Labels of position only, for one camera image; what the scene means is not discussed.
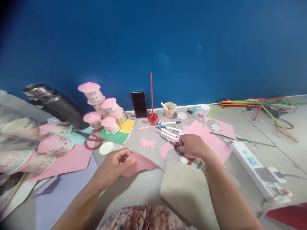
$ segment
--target yellow paper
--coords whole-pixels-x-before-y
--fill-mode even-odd
[[[134,124],[135,121],[127,119],[124,123],[119,124],[119,126],[121,127],[119,131],[124,133],[130,133]]]

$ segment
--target hand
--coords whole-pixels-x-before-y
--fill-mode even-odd
[[[131,152],[128,148],[108,154],[90,181],[98,188],[99,192],[112,185],[125,170],[135,163],[135,159],[126,160],[130,155]]]
[[[200,136],[194,134],[184,134],[180,136],[178,150],[199,157],[204,161],[210,156],[216,156],[212,149],[203,141]]]

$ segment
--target scissors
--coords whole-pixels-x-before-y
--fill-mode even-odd
[[[94,147],[89,147],[88,145],[87,145],[87,141],[84,141],[84,145],[85,145],[85,147],[87,148],[87,149],[89,149],[89,150],[94,150],[94,149],[97,149],[97,148],[99,148],[101,145],[102,145],[102,141],[104,141],[105,140],[105,138],[102,138],[102,137],[99,137],[99,136],[97,136],[95,133],[99,133],[99,132],[101,132],[102,131],[102,129],[94,129],[93,130],[93,132],[91,132],[91,133],[82,133],[82,132],[79,132],[79,131],[75,131],[76,133],[78,133],[79,135],[81,135],[81,136],[84,136],[85,137],[85,139],[87,139],[88,141],[95,141],[95,142],[99,142],[99,144],[97,145],[97,146],[94,146]]]
[[[172,146],[174,146],[174,149],[176,151],[176,153],[179,155],[179,156],[182,156],[184,157],[185,155],[180,152],[177,148],[180,147],[181,145],[179,145],[179,142],[172,142],[172,141],[169,141],[167,138],[165,138],[164,136],[160,135],[160,137],[162,137],[164,140],[166,140],[168,143],[170,143]]]

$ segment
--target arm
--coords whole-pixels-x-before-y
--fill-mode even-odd
[[[199,157],[206,164],[212,203],[221,229],[264,229],[215,153],[202,138],[185,134],[180,137],[179,144],[180,152]]]
[[[103,164],[71,202],[52,230],[86,229],[100,193],[112,185],[135,162],[135,159],[125,161],[130,155],[131,152],[127,148],[109,153]]]

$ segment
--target pink marker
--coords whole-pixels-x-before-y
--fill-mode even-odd
[[[161,130],[159,129],[156,129],[156,132],[162,134],[163,136],[169,137],[170,139],[177,141],[177,138],[174,138],[171,135],[166,134],[165,132],[161,132]]]

